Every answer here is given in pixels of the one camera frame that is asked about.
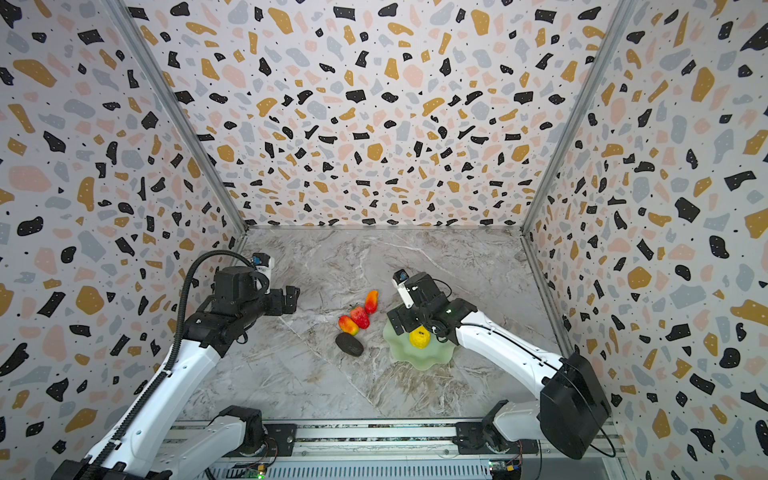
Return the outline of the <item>yellow fake lemon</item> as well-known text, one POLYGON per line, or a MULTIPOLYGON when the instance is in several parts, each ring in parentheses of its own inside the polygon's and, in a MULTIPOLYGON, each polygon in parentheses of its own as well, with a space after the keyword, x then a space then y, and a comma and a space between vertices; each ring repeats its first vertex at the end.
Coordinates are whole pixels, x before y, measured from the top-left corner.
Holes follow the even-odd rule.
POLYGON ((409 343, 416 349, 423 350, 430 342, 431 333, 424 326, 419 326, 409 333, 409 343))

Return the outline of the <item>red fake strawberry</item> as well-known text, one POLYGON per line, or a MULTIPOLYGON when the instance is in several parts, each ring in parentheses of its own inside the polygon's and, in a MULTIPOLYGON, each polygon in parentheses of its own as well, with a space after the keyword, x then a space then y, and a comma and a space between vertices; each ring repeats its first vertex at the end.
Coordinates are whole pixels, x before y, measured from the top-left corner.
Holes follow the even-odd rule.
POLYGON ((357 306, 349 312, 349 316, 359 329, 368 329, 370 326, 369 314, 362 306, 357 306))

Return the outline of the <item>red orange fake apple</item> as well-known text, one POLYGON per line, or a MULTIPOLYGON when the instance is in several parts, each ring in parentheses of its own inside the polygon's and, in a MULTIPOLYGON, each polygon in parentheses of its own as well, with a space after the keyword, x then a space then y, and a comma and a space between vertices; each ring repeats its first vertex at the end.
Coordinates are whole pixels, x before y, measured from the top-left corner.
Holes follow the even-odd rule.
POLYGON ((359 326, 348 315, 342 315, 338 320, 338 326, 342 332, 355 336, 359 332, 359 326))

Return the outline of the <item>dark fake avocado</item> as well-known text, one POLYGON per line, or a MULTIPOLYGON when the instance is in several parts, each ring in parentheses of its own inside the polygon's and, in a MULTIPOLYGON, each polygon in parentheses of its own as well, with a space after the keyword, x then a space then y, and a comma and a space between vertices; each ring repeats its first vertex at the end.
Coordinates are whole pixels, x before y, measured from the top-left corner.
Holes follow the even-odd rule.
POLYGON ((345 354, 360 357, 364 352, 363 344, 352 334, 342 332, 335 337, 336 346, 345 354))

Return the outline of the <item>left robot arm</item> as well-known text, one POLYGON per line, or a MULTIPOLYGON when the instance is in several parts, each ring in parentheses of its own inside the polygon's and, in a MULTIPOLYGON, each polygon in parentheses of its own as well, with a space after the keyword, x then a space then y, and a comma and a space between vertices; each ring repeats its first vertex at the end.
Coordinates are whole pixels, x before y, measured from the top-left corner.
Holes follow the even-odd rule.
POLYGON ((193 479, 224 455, 258 456, 270 442, 260 410, 229 406, 201 432, 162 453, 161 446, 202 380, 263 317, 293 314, 299 288, 273 289, 264 267, 226 267, 214 292, 177 329, 171 351, 114 427, 79 461, 65 460, 56 479, 193 479))

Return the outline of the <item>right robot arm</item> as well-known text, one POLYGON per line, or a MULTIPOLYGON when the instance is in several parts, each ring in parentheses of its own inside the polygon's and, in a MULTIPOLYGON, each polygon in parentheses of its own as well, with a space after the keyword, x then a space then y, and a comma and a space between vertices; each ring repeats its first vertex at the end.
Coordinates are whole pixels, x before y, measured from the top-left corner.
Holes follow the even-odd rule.
POLYGON ((516 379, 534 399, 521 406, 499 401, 476 434, 460 446, 508 452, 520 440, 545 440, 565 457, 580 460, 603 431, 611 408, 590 362, 546 351, 510 333, 472 303, 449 298, 425 272, 393 276, 401 304, 387 314, 396 335, 424 328, 437 341, 473 351, 516 379))

